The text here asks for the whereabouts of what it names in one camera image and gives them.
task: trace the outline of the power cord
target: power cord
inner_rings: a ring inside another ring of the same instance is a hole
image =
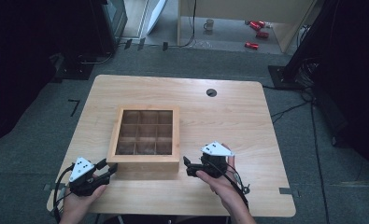
[[[112,56],[112,53],[109,53],[108,54],[108,56],[107,56],[107,58],[106,59],[104,59],[103,61],[101,61],[101,62],[94,62],[94,63],[87,63],[87,62],[80,62],[80,63],[82,63],[82,64],[100,64],[100,63],[105,63],[106,61],[108,61],[110,58],[111,58],[111,56]]]
[[[269,90],[274,90],[274,91],[298,91],[298,90],[288,90],[288,89],[277,89],[275,87],[270,87],[270,86],[265,86],[265,85],[263,85],[263,88],[269,89]]]
[[[298,68],[296,81],[305,88],[314,86],[312,76],[319,66],[319,59],[320,57],[303,59],[301,62],[301,66]]]
[[[193,39],[195,38],[195,14],[196,14],[196,0],[195,0],[195,3],[193,4],[193,13],[192,13],[192,36],[190,38],[190,40],[187,42],[187,44],[183,45],[183,46],[176,46],[178,48],[185,48],[187,46],[190,45],[190,43],[192,43]]]
[[[69,172],[72,171],[74,169],[75,164],[73,163],[70,167],[66,168],[62,174],[59,176],[58,181],[56,182],[56,186],[55,186],[55,191],[53,192],[53,215],[55,216],[55,220],[57,223],[60,222],[61,217],[60,217],[60,211],[58,209],[58,205],[60,203],[60,201],[65,198],[66,196],[68,196],[69,194],[67,194],[66,196],[63,196],[61,199],[57,200],[57,195],[58,195],[58,190],[59,190],[59,186],[62,182],[62,179],[64,177],[64,175]]]
[[[301,34],[301,38],[300,38],[300,31],[298,31],[297,33],[297,48],[301,45],[301,43],[303,42],[305,36],[307,35],[309,29],[310,29],[310,25],[304,25],[302,28],[304,29],[303,33]]]
[[[318,170],[319,170],[319,177],[320,177],[320,186],[321,186],[321,194],[323,196],[323,202],[324,202],[324,212],[326,214],[326,223],[330,224],[330,218],[329,218],[329,209],[327,207],[327,200],[326,200],[326,193],[324,189],[324,178],[323,174],[321,172],[321,165],[320,165],[320,157],[319,157],[319,146],[318,146],[318,136],[316,132],[316,124],[315,124],[315,115],[313,112],[313,103],[310,105],[310,113],[312,117],[312,127],[313,127],[313,135],[315,140],[315,153],[316,153],[316,160],[318,162]]]
[[[275,119],[272,123],[274,123],[274,124],[275,124],[275,122],[277,122],[279,119],[281,119],[285,113],[287,113],[287,112],[289,112],[289,111],[291,111],[291,110],[293,110],[293,109],[295,109],[295,108],[301,107],[301,106],[303,106],[303,105],[307,105],[308,103],[309,103],[309,102],[303,102],[303,103],[301,103],[301,104],[299,104],[299,105],[292,106],[292,107],[290,107],[289,109],[286,109],[286,110],[284,110],[284,111],[282,111],[282,112],[279,112],[279,113],[276,113],[276,114],[272,115],[272,116],[271,116],[271,118],[273,118],[274,116],[280,115],[280,116],[279,116],[277,119]]]
[[[232,171],[228,171],[228,172],[231,172],[234,175],[234,178],[236,179],[236,182],[240,184],[240,187],[241,187],[243,193],[244,194],[250,193],[250,187],[249,187],[250,184],[248,184],[247,187],[243,186],[242,178],[240,178],[239,173],[235,170],[235,168],[232,165],[230,165],[228,163],[227,163],[227,165],[234,170],[234,172],[232,172]]]
[[[335,5],[335,11],[334,11],[333,22],[332,22],[332,29],[331,29],[331,32],[330,32],[329,47],[332,45],[336,11],[338,10],[338,7],[339,7],[340,3],[341,3],[341,0],[338,0],[338,2]]]

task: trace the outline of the black cable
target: black cable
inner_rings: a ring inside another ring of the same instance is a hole
[[[225,178],[227,178],[227,180],[231,183],[231,185],[234,187],[234,189],[236,190],[236,192],[239,194],[239,196],[242,198],[243,203],[245,204],[245,206],[248,208],[248,199],[246,199],[245,194],[243,193],[243,190],[240,189],[237,184],[227,175],[225,174],[221,169],[219,169],[219,167],[217,167],[215,164],[213,164],[212,162],[206,160],[205,158],[201,157],[202,161],[205,161],[207,164],[213,166],[213,168],[215,168],[217,171],[219,171]]]
[[[359,169],[359,172],[358,172],[358,174],[357,174],[357,176],[356,176],[355,181],[358,181],[358,180],[359,180],[359,178],[360,178],[360,175],[362,174],[362,164],[363,164],[363,162],[360,164],[360,169]]]
[[[232,172],[232,171],[229,171],[229,172],[231,172],[233,175],[237,175],[236,181],[239,182],[240,188],[242,189],[242,192],[244,192],[245,194],[250,193],[250,189],[248,187],[250,185],[248,185],[247,187],[243,186],[243,182],[242,182],[242,178],[240,177],[240,174],[235,170],[235,168],[232,165],[230,165],[228,163],[226,163],[226,164],[234,170],[234,172]]]
[[[314,135],[314,139],[315,139],[315,152],[316,152],[316,160],[318,162],[321,194],[323,196],[324,211],[325,211],[325,214],[326,214],[326,223],[329,224],[330,223],[329,209],[327,208],[326,193],[325,193],[325,190],[324,190],[324,179],[323,179],[323,174],[321,172],[321,166],[320,166],[318,136],[317,136],[317,133],[316,133],[316,124],[315,124],[315,116],[314,116],[314,113],[313,113],[313,104],[310,105],[310,113],[311,113],[311,117],[312,117],[313,135]]]
[[[329,47],[332,45],[332,40],[333,40],[333,31],[334,31],[334,24],[335,24],[335,17],[336,17],[336,11],[338,10],[338,6],[339,3],[341,2],[341,0],[338,0],[338,2],[336,3],[335,6],[335,11],[334,11],[334,16],[333,16],[333,22],[332,22],[332,29],[330,31],[330,41],[329,41]]]
[[[68,195],[72,194],[73,192],[69,192],[68,194],[65,194],[62,198],[60,198],[58,201],[56,201],[57,205],[59,205],[60,201],[65,199]]]
[[[310,29],[310,25],[304,25],[302,27],[304,29],[303,33],[301,34],[301,38],[299,39],[299,36],[300,36],[300,32],[301,32],[301,29],[298,31],[297,33],[297,48],[300,46],[300,44],[303,42],[307,32],[309,31]]]
[[[62,179],[63,179],[63,177],[64,177],[64,175],[67,173],[67,172],[69,172],[69,171],[72,171],[73,169],[74,169],[74,163],[70,166],[70,167],[68,167],[68,168],[66,168],[63,172],[62,172],[62,174],[59,176],[59,179],[58,179],[58,181],[56,182],[56,186],[55,186],[55,191],[53,192],[53,214],[54,214],[54,216],[55,216],[55,219],[56,219],[56,222],[57,223],[59,223],[60,222],[60,220],[61,220],[61,218],[60,218],[60,214],[59,214],[59,209],[58,209],[58,205],[59,205],[59,202],[60,202],[60,200],[59,201],[56,201],[56,198],[57,198],[57,195],[58,195],[58,190],[59,190],[59,186],[60,186],[60,183],[62,182]]]
[[[303,106],[303,105],[306,105],[306,104],[308,104],[308,103],[309,103],[309,102],[303,102],[303,103],[301,103],[301,104],[299,104],[299,105],[292,106],[292,107],[290,107],[289,109],[286,109],[286,110],[284,110],[284,111],[281,111],[281,112],[279,112],[279,113],[276,113],[276,114],[272,115],[272,116],[271,116],[271,118],[272,118],[272,117],[274,117],[274,116],[280,115],[280,116],[279,116],[277,119],[275,119],[272,123],[275,123],[275,122],[277,122],[277,120],[278,120],[278,119],[281,119],[285,113],[287,113],[287,112],[289,112],[289,111],[291,111],[291,110],[293,110],[293,109],[295,109],[295,108],[298,108],[298,107],[301,107],[301,106]]]
[[[109,53],[107,58],[104,59],[103,61],[100,61],[100,62],[94,62],[94,63],[85,63],[85,62],[80,62],[82,64],[100,64],[100,63],[105,63],[106,61],[108,61],[112,56],[112,53]]]
[[[317,56],[312,58],[305,58],[301,61],[296,80],[305,88],[313,86],[312,76],[319,65],[320,59],[321,57]]]
[[[193,4],[193,13],[192,13],[192,36],[190,38],[190,40],[187,42],[187,44],[183,45],[183,46],[173,46],[177,47],[177,48],[185,48],[187,46],[190,45],[190,43],[192,43],[193,39],[195,38],[195,15],[196,15],[196,0],[195,3]]]
[[[301,90],[290,90],[290,89],[277,89],[275,87],[270,87],[270,86],[265,86],[265,85],[263,85],[263,88],[273,90],[273,91],[298,91],[298,92],[301,91]]]
[[[120,46],[122,46],[122,45],[126,45],[126,43],[127,42],[121,42],[121,43],[119,43],[118,45],[117,45],[117,48],[119,48]],[[151,45],[151,44],[143,44],[143,46],[145,46],[145,47],[162,47],[163,45]]]
[[[94,224],[97,224],[99,222],[99,218],[100,218],[100,213],[97,214],[96,220],[94,221]]]

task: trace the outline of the wooden box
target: wooden box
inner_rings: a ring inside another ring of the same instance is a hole
[[[120,106],[106,161],[119,172],[178,172],[178,132],[178,106]]]

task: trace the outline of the human hand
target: human hand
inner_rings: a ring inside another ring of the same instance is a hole
[[[106,185],[97,188],[91,196],[79,197],[72,194],[70,188],[66,189],[64,198],[63,215],[60,223],[79,223],[87,214],[91,204],[96,201],[106,190]]]
[[[234,178],[234,173],[236,173],[236,170],[234,168],[234,157],[228,157],[228,168],[226,175],[231,180],[236,182],[236,179]],[[242,198],[231,185],[231,182],[224,175],[220,176],[219,178],[213,178],[204,171],[197,171],[196,175],[204,182],[206,182],[213,192],[219,195],[222,205],[234,218],[235,223],[256,223],[254,218],[248,211],[248,208],[246,207]]]

